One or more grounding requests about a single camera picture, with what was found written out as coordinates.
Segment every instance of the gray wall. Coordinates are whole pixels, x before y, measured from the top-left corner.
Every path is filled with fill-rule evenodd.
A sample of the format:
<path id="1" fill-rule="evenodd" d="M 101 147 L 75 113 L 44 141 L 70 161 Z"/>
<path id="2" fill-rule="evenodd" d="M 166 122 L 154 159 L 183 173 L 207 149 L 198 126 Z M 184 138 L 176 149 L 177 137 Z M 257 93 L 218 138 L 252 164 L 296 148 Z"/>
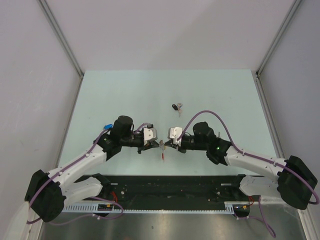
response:
<path id="1" fill-rule="evenodd" d="M 261 81 L 286 157 L 296 155 L 320 180 L 320 1 L 301 5 Z M 311 207 L 320 225 L 320 206 Z"/>
<path id="2" fill-rule="evenodd" d="M 1 0 L 0 239 L 58 157 L 80 79 L 36 0 Z"/>

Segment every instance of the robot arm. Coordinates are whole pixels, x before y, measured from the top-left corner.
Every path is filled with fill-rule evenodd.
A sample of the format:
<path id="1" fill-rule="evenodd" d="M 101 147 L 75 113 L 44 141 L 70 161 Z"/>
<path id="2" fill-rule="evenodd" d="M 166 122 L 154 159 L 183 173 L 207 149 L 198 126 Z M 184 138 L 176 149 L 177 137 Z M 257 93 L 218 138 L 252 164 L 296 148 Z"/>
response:
<path id="1" fill-rule="evenodd" d="M 157 148 L 157 131 L 153 125 L 132 131 L 133 120 L 120 116 L 109 133 L 105 131 L 83 154 L 64 166 L 44 173 L 35 172 L 31 178 L 25 201 L 44 222 L 55 219 L 67 205 L 95 197 L 102 190 L 110 190 L 110 181 L 101 174 L 74 183 L 88 170 L 106 162 L 118 154 L 122 147 L 135 147 L 142 151 Z"/>
<path id="2" fill-rule="evenodd" d="M 242 148 L 242 152 L 239 152 L 230 141 L 217 137 L 206 122 L 199 122 L 193 126 L 194 135 L 184 134 L 180 137 L 182 132 L 180 127 L 170 128 L 169 141 L 165 145 L 181 153 L 186 153 L 187 150 L 206 151 L 206 156 L 216 165 L 239 167 L 264 176 L 238 175 L 234 186 L 248 196 L 278 197 L 294 208 L 301 210 L 307 208 L 312 192 L 292 173 L 277 165 L 280 164 L 293 170 L 314 189 L 318 180 L 300 158 L 295 156 L 289 159 L 269 157 Z M 270 160 L 273 164 L 259 158 Z"/>

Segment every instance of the red object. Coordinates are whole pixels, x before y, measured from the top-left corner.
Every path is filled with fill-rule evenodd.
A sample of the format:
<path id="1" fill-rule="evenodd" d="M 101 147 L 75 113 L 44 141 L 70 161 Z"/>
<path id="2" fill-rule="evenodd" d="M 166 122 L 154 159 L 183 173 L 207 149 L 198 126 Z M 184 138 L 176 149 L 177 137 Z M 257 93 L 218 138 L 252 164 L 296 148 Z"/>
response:
<path id="1" fill-rule="evenodd" d="M 110 193 L 113 196 L 113 201 L 117 203 L 118 202 L 118 197 L 117 197 L 116 193 L 114 191 L 112 191 Z"/>
<path id="2" fill-rule="evenodd" d="M 252 202 L 252 203 L 250 203 L 249 206 L 253 205 L 254 202 L 255 202 L 255 200 L 254 200 L 254 198 L 252 196 L 249 196 L 249 201 Z"/>

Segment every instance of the metal frame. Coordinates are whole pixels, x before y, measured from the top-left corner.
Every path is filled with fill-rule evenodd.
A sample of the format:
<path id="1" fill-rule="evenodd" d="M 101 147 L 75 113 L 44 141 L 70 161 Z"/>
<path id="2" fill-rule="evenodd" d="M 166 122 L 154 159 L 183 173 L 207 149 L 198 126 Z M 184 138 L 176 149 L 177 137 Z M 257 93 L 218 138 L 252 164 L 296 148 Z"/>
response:
<path id="1" fill-rule="evenodd" d="M 68 44 L 68 41 L 66 40 L 66 37 L 64 33 L 62 32 L 54 13 L 52 12 L 51 8 L 49 7 L 47 0 L 37 0 L 39 3 L 46 19 L 48 20 L 52 30 L 54 31 L 56 37 L 58 38 L 59 42 L 61 43 L 61 46 L 63 50 L 65 51 L 66 55 L 68 56 L 69 60 L 71 61 L 72 66 L 74 67 L 75 71 L 78 73 L 79 77 L 81 79 L 84 78 L 84 72 L 82 71 L 73 51 L 70 48 L 70 45 Z"/>
<path id="2" fill-rule="evenodd" d="M 300 5 L 303 3 L 304 0 L 295 0 L 293 2 L 293 4 L 291 5 L 290 10 L 288 11 L 288 13 L 286 14 L 278 32 L 276 33 L 268 51 L 266 52 L 260 66 L 258 67 L 256 73 L 257 76 L 260 77 L 262 71 L 264 70 L 266 64 L 268 63 L 269 59 L 271 58 L 272 54 L 275 52 L 278 43 L 280 42 L 281 38 L 283 37 L 284 33 L 286 32 L 288 26 L 290 25 L 290 23 L 292 22 L 294 16 L 297 13 L 298 8 L 300 7 Z"/>
<path id="3" fill-rule="evenodd" d="M 76 103 L 77 103 L 77 100 L 78 100 L 78 97 L 79 97 L 79 93 L 80 93 L 80 89 L 81 89 L 81 85 L 82 85 L 82 80 L 83 79 L 81 78 L 81 81 L 77 86 L 76 95 L 75 95 L 75 98 L 74 98 L 73 103 L 72 103 L 72 109 L 71 109 L 70 115 L 68 117 L 68 123 L 67 123 L 67 126 L 65 128 L 65 132 L 64 132 L 64 135 L 63 135 L 62 143 L 60 145 L 60 150 L 59 150 L 58 156 L 57 156 L 57 158 L 56 158 L 56 160 L 54 162 L 54 166 L 52 166 L 52 168 L 57 168 L 58 167 L 58 164 L 59 164 L 59 161 L 60 161 L 60 158 L 61 158 L 61 155 L 62 155 L 62 151 L 64 150 L 64 145 L 65 145 L 65 142 L 66 142 L 66 139 L 67 139 L 67 134 L 68 134 L 69 127 L 70 127 L 70 124 L 71 124 L 72 116 L 74 115 L 74 111 L 75 111 L 75 108 L 76 108 Z"/>

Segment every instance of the metal floor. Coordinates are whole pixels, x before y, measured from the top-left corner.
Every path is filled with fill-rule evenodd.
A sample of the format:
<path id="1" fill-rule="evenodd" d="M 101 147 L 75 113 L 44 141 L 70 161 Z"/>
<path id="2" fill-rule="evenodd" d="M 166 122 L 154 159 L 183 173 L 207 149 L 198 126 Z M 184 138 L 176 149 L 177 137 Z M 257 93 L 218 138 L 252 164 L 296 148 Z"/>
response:
<path id="1" fill-rule="evenodd" d="M 279 240 L 305 240 L 296 209 L 288 205 L 263 206 L 268 223 Z M 258 205 L 251 215 L 260 217 Z M 62 223 L 79 216 L 63 213 L 56 220 Z M 64 226 L 44 224 L 41 240 L 271 240 L 263 223 L 236 220 L 224 214 L 125 214 L 115 220 L 82 218 Z"/>

